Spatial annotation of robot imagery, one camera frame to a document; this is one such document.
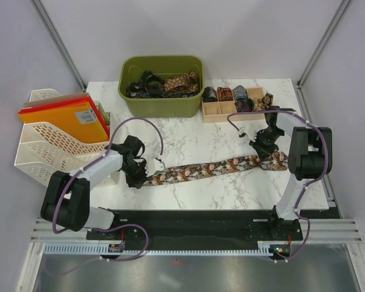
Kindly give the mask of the brown cat pattern tie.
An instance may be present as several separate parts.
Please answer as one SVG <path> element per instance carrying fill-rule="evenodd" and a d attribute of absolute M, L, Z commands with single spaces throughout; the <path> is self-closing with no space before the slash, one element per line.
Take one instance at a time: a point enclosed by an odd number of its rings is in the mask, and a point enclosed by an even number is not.
<path fill-rule="evenodd" d="M 160 174 L 149 177 L 146 182 L 144 182 L 143 186 L 150 187 L 184 183 L 214 176 L 245 172 L 256 168 L 264 171 L 286 171 L 288 170 L 288 156 L 280 151 L 273 153 L 263 160 L 257 155 L 249 155 L 219 162 L 170 167 Z"/>

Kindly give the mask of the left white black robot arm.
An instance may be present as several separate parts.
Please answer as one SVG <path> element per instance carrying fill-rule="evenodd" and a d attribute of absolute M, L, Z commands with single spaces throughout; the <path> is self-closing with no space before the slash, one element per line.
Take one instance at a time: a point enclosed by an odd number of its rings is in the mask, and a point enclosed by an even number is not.
<path fill-rule="evenodd" d="M 114 220 L 110 210 L 91 207 L 91 190 L 119 171 L 124 172 L 129 187 L 141 188 L 147 179 L 146 160 L 140 157 L 144 150 L 137 137 L 128 136 L 124 143 L 112 144 L 81 169 L 71 173 L 54 172 L 42 203 L 41 218 L 52 223 L 56 234 L 96 228 L 108 239 L 117 238 L 121 224 Z"/>

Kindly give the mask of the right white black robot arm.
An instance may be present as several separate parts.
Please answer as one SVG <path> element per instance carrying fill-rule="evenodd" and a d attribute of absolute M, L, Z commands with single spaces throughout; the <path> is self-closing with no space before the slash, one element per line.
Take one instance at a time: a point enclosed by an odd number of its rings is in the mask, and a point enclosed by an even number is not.
<path fill-rule="evenodd" d="M 278 240 L 288 233 L 288 224 L 299 218 L 307 187 L 331 171 L 333 136 L 329 127 L 317 127 L 290 108 L 271 106 L 265 111 L 265 120 L 267 127 L 256 132 L 249 143 L 261 161 L 278 150 L 276 141 L 279 137 L 287 134 L 291 138 L 290 178 L 273 208 L 273 220 L 266 224 L 267 234 Z"/>

